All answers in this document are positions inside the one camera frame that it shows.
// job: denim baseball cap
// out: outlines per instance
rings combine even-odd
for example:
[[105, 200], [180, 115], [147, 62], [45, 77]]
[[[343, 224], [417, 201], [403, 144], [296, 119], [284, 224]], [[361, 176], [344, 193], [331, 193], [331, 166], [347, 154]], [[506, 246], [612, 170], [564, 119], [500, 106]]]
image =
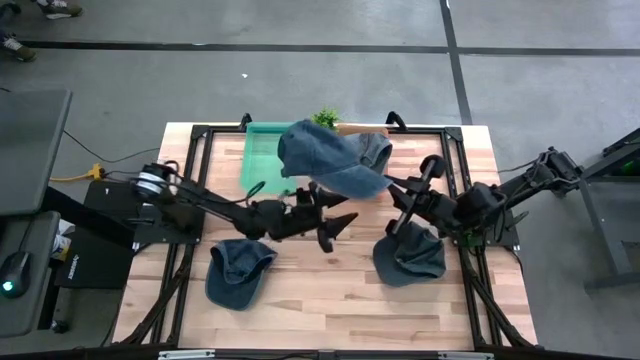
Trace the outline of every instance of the denim baseball cap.
[[380, 133], [351, 134], [344, 137], [358, 154], [360, 164], [382, 174], [391, 157], [393, 145]]
[[262, 284], [264, 272], [278, 253], [259, 241], [223, 240], [211, 248], [205, 293], [211, 302], [245, 310]]
[[380, 280], [390, 286], [428, 282], [446, 270], [442, 240], [414, 222], [376, 243], [373, 264]]
[[282, 134], [278, 157], [283, 177], [309, 176], [318, 184], [353, 199], [368, 199], [392, 181], [360, 164], [357, 149], [344, 137], [316, 125], [298, 121]]

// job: cap brim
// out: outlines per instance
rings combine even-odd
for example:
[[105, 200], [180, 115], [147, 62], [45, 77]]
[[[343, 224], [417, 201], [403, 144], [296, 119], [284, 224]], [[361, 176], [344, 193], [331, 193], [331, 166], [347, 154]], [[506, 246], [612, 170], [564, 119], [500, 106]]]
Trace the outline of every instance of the cap brim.
[[364, 165], [355, 165], [331, 174], [311, 175], [311, 179], [330, 191], [357, 200], [373, 198], [392, 183]]
[[415, 274], [400, 267], [395, 259], [397, 249], [398, 242], [388, 236], [379, 240], [373, 247], [373, 264], [383, 283], [398, 287], [433, 279], [425, 274]]
[[250, 279], [241, 284], [229, 284], [222, 275], [222, 264], [211, 261], [207, 280], [205, 282], [205, 293], [207, 298], [214, 304], [231, 310], [242, 311], [251, 305], [256, 296], [262, 277], [267, 267], [256, 271]]

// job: black floor line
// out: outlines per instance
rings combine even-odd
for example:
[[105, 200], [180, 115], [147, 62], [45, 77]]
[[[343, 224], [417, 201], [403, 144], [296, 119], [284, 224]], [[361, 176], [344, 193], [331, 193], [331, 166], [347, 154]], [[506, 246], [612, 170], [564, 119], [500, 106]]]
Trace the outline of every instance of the black floor line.
[[461, 55], [491, 56], [640, 56], [640, 49], [459, 47]]
[[464, 77], [462, 76], [462, 65], [460, 65], [456, 34], [453, 29], [451, 9], [449, 9], [449, 2], [447, 0], [440, 0], [440, 10], [442, 11], [442, 20], [444, 22], [444, 33], [447, 37], [447, 45], [449, 46], [449, 60], [451, 61], [451, 71], [453, 73], [453, 86], [458, 99], [460, 120], [462, 125], [473, 125], [469, 99], [467, 98], [467, 91], [464, 87]]
[[[47, 41], [21, 40], [39, 49], [76, 50], [141, 50], [141, 51], [255, 51], [255, 52], [353, 52], [391, 54], [448, 54], [448, 46], [420, 45], [279, 45], [279, 44], [193, 44], [118, 41]], [[596, 48], [511, 48], [468, 47], [455, 48], [458, 55], [489, 56], [615, 56], [640, 57], [640, 49]]]
[[236, 51], [236, 52], [326, 52], [446, 54], [446, 46], [394, 45], [275, 45], [275, 44], [190, 44], [139, 42], [83, 42], [23, 40], [24, 45], [39, 49], [74, 50], [142, 50], [142, 51]]

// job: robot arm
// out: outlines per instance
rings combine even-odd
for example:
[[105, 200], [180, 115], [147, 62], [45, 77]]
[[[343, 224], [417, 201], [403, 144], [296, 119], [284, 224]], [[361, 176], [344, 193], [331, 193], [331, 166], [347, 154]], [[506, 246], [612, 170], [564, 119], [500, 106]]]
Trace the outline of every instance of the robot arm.
[[251, 240], [258, 240], [266, 234], [273, 240], [282, 240], [316, 229], [321, 248], [331, 252], [333, 240], [358, 216], [351, 213], [324, 220], [323, 207], [331, 208], [348, 199], [326, 192], [313, 182], [309, 183], [308, 190], [298, 188], [292, 195], [296, 197], [296, 205], [289, 206], [281, 200], [249, 203], [264, 183], [251, 189], [244, 199], [231, 201], [200, 188], [198, 183], [189, 179], [180, 178], [179, 184], [172, 183], [170, 179], [174, 176], [180, 178], [170, 166], [145, 165], [133, 187], [142, 201], [154, 205], [162, 213], [162, 221], [178, 231], [189, 232], [196, 227], [198, 215], [204, 211], [232, 223], [236, 230]]
[[402, 191], [396, 186], [390, 188], [394, 206], [404, 215], [393, 226], [399, 228], [404, 225], [405, 218], [416, 214], [444, 236], [464, 238], [481, 235], [494, 226], [505, 211], [540, 191], [550, 190], [562, 196], [578, 188], [582, 169], [565, 152], [549, 148], [528, 165], [529, 168], [522, 175], [502, 185], [489, 186], [476, 182], [452, 199], [429, 189], [429, 181], [442, 176], [445, 167], [441, 157], [431, 155], [425, 158], [420, 167], [422, 178], [391, 178], [396, 185], [406, 189]]

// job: cardboard box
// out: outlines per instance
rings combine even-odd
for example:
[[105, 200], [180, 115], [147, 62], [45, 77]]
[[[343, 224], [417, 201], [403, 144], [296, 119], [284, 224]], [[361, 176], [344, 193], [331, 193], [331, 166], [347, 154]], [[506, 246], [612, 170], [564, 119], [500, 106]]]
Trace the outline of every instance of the cardboard box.
[[362, 134], [362, 133], [381, 133], [382, 135], [389, 137], [389, 131], [386, 126], [363, 126], [363, 125], [346, 125], [346, 124], [336, 124], [336, 132], [338, 135], [346, 136], [351, 134]]

